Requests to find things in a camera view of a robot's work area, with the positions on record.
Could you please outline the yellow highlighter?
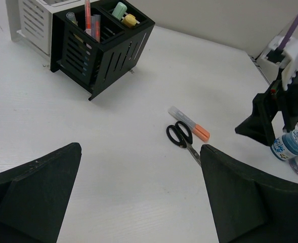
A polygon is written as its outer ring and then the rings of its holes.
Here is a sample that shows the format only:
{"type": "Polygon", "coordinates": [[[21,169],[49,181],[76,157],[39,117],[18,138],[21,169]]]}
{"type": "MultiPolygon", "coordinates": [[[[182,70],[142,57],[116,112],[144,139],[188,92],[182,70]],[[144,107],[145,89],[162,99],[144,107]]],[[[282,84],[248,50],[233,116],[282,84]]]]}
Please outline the yellow highlighter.
{"type": "Polygon", "coordinates": [[[137,20],[132,14],[127,14],[121,22],[128,28],[132,28],[137,24],[137,20]]]}

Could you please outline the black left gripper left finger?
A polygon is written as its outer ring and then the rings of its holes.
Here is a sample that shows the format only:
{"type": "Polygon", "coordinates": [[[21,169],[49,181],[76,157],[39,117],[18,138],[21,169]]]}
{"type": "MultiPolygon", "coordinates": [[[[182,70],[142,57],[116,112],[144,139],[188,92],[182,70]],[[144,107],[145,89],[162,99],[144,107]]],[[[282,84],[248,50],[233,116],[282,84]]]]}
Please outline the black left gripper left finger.
{"type": "Polygon", "coordinates": [[[0,242],[57,242],[80,161],[70,143],[0,173],[0,242]]]}

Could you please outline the black handled scissors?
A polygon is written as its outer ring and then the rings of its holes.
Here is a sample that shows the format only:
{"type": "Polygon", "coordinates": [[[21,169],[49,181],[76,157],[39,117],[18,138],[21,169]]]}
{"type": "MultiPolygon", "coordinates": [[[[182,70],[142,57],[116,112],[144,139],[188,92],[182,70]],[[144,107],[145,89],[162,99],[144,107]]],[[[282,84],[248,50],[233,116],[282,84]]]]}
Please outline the black handled scissors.
{"type": "Polygon", "coordinates": [[[188,149],[199,166],[201,166],[200,155],[192,147],[192,132],[183,121],[177,121],[174,125],[169,125],[166,128],[166,135],[174,145],[183,149],[188,149]]]}

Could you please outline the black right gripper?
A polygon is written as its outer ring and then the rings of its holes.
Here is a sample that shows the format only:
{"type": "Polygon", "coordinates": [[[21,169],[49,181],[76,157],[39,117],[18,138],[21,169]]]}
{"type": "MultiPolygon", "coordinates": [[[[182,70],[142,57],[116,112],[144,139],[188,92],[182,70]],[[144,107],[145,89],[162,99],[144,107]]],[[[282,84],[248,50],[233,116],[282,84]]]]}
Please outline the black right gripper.
{"type": "Polygon", "coordinates": [[[252,101],[251,115],[235,128],[236,134],[271,146],[275,140],[272,121],[278,111],[283,116],[283,130],[294,130],[298,123],[298,73],[292,78],[287,91],[283,90],[281,80],[276,80],[270,93],[258,93],[252,101]]]}

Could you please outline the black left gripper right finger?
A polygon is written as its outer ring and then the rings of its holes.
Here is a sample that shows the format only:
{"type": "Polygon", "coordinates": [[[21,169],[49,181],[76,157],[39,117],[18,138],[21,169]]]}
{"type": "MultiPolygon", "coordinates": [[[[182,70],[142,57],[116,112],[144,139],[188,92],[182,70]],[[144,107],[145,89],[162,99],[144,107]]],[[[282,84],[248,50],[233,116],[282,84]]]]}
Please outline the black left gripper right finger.
{"type": "Polygon", "coordinates": [[[298,184],[202,145],[202,173],[219,242],[298,242],[298,184]]]}

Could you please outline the green highlighter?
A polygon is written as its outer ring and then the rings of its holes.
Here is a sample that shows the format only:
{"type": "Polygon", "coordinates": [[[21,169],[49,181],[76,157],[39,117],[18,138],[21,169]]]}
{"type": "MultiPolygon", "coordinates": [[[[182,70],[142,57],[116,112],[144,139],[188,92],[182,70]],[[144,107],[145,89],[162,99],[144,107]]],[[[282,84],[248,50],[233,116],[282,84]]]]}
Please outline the green highlighter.
{"type": "Polygon", "coordinates": [[[118,20],[121,20],[126,11],[127,11],[127,6],[122,2],[118,2],[112,12],[112,16],[118,20]]]}

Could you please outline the orange highlighter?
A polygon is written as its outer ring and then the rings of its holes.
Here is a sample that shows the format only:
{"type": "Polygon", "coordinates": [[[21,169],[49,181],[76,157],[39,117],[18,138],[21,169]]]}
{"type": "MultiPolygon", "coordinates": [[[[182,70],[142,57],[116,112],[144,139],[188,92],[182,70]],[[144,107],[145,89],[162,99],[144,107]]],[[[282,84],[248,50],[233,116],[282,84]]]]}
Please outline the orange highlighter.
{"type": "Polygon", "coordinates": [[[181,112],[176,107],[172,106],[168,113],[174,117],[178,121],[184,122],[191,130],[193,134],[195,134],[198,138],[200,138],[204,142],[208,142],[210,139],[210,133],[204,129],[201,125],[195,123],[192,119],[186,116],[183,112],[181,112]]]}

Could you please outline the red-orange gel pen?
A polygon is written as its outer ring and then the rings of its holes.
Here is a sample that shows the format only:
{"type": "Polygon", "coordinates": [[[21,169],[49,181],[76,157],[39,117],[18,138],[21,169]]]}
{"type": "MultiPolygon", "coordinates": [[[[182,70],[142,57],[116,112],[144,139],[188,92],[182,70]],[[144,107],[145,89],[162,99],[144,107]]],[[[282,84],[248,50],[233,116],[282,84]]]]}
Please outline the red-orange gel pen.
{"type": "Polygon", "coordinates": [[[84,1],[84,10],[85,10],[85,26],[86,33],[92,35],[92,19],[91,19],[91,3],[90,0],[84,1]]]}

